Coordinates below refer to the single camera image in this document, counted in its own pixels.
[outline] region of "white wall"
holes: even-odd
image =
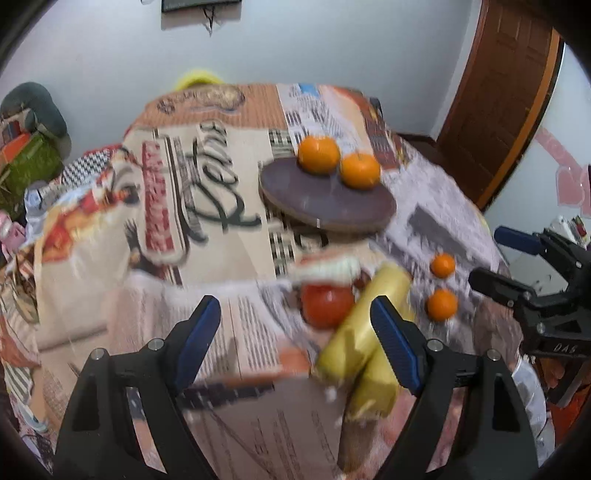
[[[568,47],[541,127],[549,130],[581,166],[591,163],[591,84]],[[558,206],[557,168],[554,158],[534,140],[485,213],[491,229],[506,225],[539,232],[558,215],[569,219],[578,215],[579,208]],[[591,220],[585,224],[591,232]],[[510,262],[519,257],[513,250],[504,252]]]
[[[231,83],[357,87],[380,98],[393,128],[428,135],[457,77],[474,1],[243,0],[241,19],[209,37],[202,25],[163,29],[159,0],[57,0],[1,74],[0,98],[21,82],[44,84],[68,124],[71,157],[118,141],[193,68]]]
[[[480,18],[480,8],[482,6],[482,0],[473,0],[470,6],[470,15],[468,16],[468,22],[466,24],[466,32],[464,33],[464,39],[462,41],[462,48],[459,51],[459,56],[456,63],[456,68],[453,71],[453,75],[450,79],[447,93],[443,98],[439,113],[431,129],[431,138],[436,140],[441,133],[443,124],[449,113],[449,109],[452,107],[452,103],[456,98],[457,89],[462,81],[466,64],[468,63],[468,57],[472,51],[472,44],[474,43],[474,36],[476,35],[476,27],[478,26],[478,20]]]

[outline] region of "wooden door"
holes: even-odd
[[[550,87],[560,37],[511,3],[482,0],[480,24],[438,145],[480,208],[514,166]]]

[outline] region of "orange fruit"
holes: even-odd
[[[456,312],[457,297],[445,288],[438,288],[427,300],[427,313],[434,322],[444,322]]]
[[[438,278],[447,278],[456,271],[456,261],[450,254],[439,254],[431,262],[431,272]]]
[[[308,136],[297,151],[298,163],[308,173],[328,175],[340,161],[340,149],[330,137]]]
[[[382,167],[373,155],[353,153],[340,163],[340,177],[352,189],[370,190],[379,183]]]

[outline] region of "screw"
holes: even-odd
[[[162,340],[161,338],[152,338],[149,342],[148,342],[148,348],[150,350],[153,350],[154,352],[157,352],[158,350],[160,350],[162,347],[164,346],[164,340]]]
[[[493,362],[498,362],[501,359],[501,354],[493,348],[487,351],[486,356],[490,358]]]
[[[93,351],[90,352],[90,358],[93,360],[100,360],[103,358],[106,350],[104,348],[95,348]]]
[[[427,342],[427,348],[432,352],[441,352],[441,350],[443,350],[443,344],[434,338]]]

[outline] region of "checkered fabric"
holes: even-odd
[[[270,129],[269,142],[271,143],[273,159],[293,157],[295,155],[294,147],[291,144],[291,137],[289,131]]]
[[[106,168],[115,146],[87,152],[70,163],[61,174],[61,184],[75,189],[88,184]]]

